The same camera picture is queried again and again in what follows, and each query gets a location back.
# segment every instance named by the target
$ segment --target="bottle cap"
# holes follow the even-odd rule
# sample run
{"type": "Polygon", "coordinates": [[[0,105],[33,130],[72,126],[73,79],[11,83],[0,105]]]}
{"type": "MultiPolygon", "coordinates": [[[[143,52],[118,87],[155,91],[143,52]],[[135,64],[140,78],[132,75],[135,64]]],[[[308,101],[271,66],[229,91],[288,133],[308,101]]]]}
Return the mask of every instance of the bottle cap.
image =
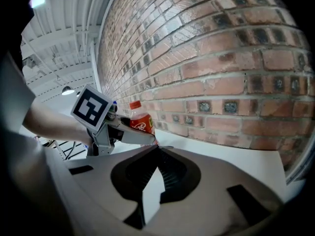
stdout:
{"type": "Polygon", "coordinates": [[[131,109],[140,108],[141,102],[139,100],[133,101],[129,103],[131,109]]]}

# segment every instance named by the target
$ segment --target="soda bottle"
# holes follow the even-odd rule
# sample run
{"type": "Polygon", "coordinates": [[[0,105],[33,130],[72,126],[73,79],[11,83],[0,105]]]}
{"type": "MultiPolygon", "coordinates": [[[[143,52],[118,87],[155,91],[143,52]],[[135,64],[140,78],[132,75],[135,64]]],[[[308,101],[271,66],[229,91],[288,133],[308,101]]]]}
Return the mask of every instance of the soda bottle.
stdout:
{"type": "MultiPolygon", "coordinates": [[[[141,106],[139,100],[130,102],[129,106],[132,110],[130,118],[130,127],[136,128],[147,133],[155,135],[155,130],[153,127],[153,121],[151,115],[141,106]]],[[[152,145],[158,145],[157,140],[152,143],[152,145]]]]}

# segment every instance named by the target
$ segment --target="plastic bottle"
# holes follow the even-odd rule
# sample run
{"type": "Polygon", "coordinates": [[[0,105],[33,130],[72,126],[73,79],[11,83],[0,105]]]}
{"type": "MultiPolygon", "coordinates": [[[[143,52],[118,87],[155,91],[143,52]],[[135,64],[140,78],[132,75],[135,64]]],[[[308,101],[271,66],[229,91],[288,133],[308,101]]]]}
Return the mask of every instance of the plastic bottle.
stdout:
{"type": "MultiPolygon", "coordinates": [[[[153,127],[153,121],[151,115],[141,106],[139,100],[129,103],[129,106],[132,110],[130,118],[130,126],[147,133],[155,135],[155,129],[153,127]]],[[[152,143],[152,145],[158,145],[157,140],[152,143]]]]}

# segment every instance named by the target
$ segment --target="ceiling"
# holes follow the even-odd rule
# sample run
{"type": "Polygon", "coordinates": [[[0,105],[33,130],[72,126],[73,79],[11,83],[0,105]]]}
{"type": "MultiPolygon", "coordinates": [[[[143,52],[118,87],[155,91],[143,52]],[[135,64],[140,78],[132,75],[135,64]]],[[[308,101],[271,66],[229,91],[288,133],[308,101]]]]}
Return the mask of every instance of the ceiling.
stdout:
{"type": "Polygon", "coordinates": [[[64,104],[65,86],[95,88],[90,43],[97,41],[108,2],[46,0],[33,9],[21,51],[26,83],[41,102],[64,104]]]}

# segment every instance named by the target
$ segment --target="bottle label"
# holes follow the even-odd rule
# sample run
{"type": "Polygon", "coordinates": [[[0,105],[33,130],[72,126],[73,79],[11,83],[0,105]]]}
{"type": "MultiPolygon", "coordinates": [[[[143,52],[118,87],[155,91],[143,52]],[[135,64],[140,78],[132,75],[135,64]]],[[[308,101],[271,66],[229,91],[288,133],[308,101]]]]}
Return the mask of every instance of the bottle label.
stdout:
{"type": "Polygon", "coordinates": [[[146,116],[137,119],[137,120],[131,120],[130,121],[130,126],[132,128],[136,128],[139,129],[141,131],[147,132],[147,133],[151,133],[153,135],[155,135],[155,130],[153,127],[153,121],[152,118],[149,114],[147,114],[146,116]]]}

